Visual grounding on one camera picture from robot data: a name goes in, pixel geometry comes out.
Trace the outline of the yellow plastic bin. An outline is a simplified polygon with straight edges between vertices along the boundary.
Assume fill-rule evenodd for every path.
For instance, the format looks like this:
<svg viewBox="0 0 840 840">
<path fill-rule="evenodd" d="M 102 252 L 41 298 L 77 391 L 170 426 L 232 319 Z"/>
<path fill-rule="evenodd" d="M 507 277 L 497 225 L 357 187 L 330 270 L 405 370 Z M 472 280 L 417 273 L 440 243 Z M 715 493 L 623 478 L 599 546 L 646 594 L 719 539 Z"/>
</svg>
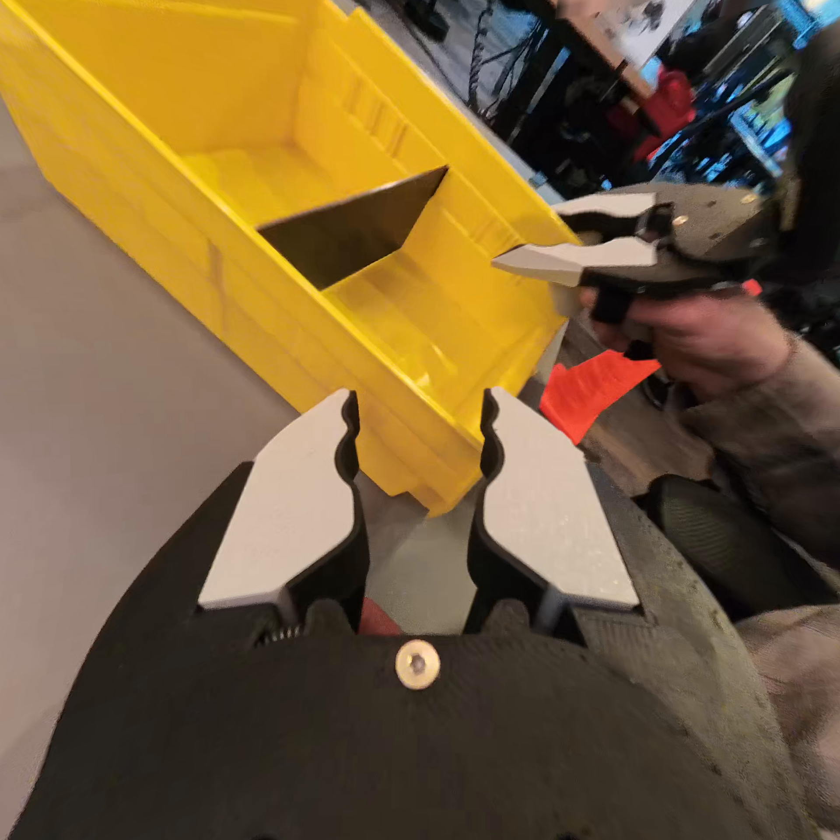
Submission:
<svg viewBox="0 0 840 840">
<path fill-rule="evenodd" d="M 476 122 L 352 2 L 2 2 L 1 30 L 46 180 L 299 412 L 356 391 L 385 493 L 454 508 L 485 389 L 562 323 L 490 262 L 571 240 Z M 405 244 L 328 290 L 259 233 L 441 167 Z"/>
</svg>

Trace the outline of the red object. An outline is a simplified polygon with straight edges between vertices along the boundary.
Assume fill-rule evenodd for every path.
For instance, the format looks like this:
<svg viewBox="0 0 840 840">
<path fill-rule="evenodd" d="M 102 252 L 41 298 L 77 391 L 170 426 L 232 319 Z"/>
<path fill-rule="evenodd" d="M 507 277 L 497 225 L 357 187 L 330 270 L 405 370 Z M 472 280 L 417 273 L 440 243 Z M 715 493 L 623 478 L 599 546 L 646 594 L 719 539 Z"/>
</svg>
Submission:
<svg viewBox="0 0 840 840">
<path fill-rule="evenodd" d="M 649 162 L 654 153 L 697 115 L 695 94 L 680 70 L 659 69 L 654 92 L 630 112 L 618 103 L 606 111 L 616 134 L 628 144 L 632 164 Z"/>
</svg>

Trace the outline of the person's right hand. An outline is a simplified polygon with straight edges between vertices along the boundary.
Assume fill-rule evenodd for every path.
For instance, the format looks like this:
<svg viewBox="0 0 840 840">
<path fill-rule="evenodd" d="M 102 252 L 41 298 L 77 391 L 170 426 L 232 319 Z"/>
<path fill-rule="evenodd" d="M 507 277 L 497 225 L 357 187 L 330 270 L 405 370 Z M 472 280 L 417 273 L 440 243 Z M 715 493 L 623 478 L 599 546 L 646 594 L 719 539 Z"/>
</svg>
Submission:
<svg viewBox="0 0 840 840">
<path fill-rule="evenodd" d="M 791 334 L 743 287 L 631 301 L 626 321 L 647 331 L 661 368 L 701 403 L 765 382 L 793 351 Z"/>
</svg>

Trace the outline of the black mesh office chair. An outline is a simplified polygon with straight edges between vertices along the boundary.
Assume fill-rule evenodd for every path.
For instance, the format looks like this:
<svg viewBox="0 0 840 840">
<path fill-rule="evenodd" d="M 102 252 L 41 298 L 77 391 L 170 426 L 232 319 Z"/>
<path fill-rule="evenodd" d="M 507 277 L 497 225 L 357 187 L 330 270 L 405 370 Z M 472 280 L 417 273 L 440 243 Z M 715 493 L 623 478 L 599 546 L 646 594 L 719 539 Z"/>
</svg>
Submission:
<svg viewBox="0 0 840 840">
<path fill-rule="evenodd" d="M 838 584 L 814 561 L 710 482 L 661 476 L 635 501 L 733 622 L 838 604 Z"/>
</svg>

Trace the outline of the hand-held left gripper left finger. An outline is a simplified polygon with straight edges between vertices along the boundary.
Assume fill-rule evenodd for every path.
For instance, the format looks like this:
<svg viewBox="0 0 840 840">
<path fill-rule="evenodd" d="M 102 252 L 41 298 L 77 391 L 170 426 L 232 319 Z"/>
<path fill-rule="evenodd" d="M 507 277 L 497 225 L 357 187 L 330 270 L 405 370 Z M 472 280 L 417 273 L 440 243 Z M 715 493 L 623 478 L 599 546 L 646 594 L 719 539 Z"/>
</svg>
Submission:
<svg viewBox="0 0 840 840">
<path fill-rule="evenodd" d="M 198 596 L 205 611 L 271 606 L 299 627 L 320 600 L 359 627 L 370 569 L 356 438 L 358 397 L 341 388 L 254 458 Z"/>
</svg>

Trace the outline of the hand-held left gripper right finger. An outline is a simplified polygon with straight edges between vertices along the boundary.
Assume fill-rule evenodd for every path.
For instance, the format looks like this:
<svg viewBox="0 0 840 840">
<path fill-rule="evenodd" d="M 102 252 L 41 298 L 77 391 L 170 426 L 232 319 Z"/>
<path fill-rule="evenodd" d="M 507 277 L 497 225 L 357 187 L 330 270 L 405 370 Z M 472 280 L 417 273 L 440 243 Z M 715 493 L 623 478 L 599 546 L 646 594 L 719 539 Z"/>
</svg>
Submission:
<svg viewBox="0 0 840 840">
<path fill-rule="evenodd" d="M 630 614 L 640 598 L 582 452 L 499 386 L 485 390 L 481 479 L 467 569 L 476 587 L 465 632 L 503 601 L 545 636 L 580 636 L 574 610 Z"/>
</svg>

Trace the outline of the black bin divider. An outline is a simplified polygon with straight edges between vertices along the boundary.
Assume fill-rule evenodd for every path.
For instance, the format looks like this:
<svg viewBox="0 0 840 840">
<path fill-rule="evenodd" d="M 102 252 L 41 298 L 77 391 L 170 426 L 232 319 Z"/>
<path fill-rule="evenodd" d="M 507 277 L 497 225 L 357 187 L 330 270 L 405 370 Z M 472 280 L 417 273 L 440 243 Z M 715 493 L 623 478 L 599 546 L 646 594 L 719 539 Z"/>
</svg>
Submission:
<svg viewBox="0 0 840 840">
<path fill-rule="evenodd" d="M 447 173 L 443 165 L 263 224 L 257 232 L 325 291 L 403 247 Z"/>
</svg>

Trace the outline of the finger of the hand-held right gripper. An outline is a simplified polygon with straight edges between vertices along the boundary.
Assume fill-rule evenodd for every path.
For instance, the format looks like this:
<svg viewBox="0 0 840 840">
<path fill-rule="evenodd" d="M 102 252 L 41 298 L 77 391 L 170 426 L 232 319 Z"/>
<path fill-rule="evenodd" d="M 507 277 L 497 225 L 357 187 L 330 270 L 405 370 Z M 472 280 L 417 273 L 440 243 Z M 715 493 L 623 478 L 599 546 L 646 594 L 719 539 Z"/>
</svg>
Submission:
<svg viewBox="0 0 840 840">
<path fill-rule="evenodd" d="M 555 312 L 573 317 L 581 309 L 576 289 L 585 270 L 650 267 L 656 259 L 655 245 L 636 237 L 621 237 L 599 245 L 521 245 L 490 264 L 518 277 L 546 281 Z"/>
<path fill-rule="evenodd" d="M 608 191 L 551 207 L 581 242 L 639 238 L 658 242 L 674 232 L 675 210 L 659 191 Z"/>
</svg>

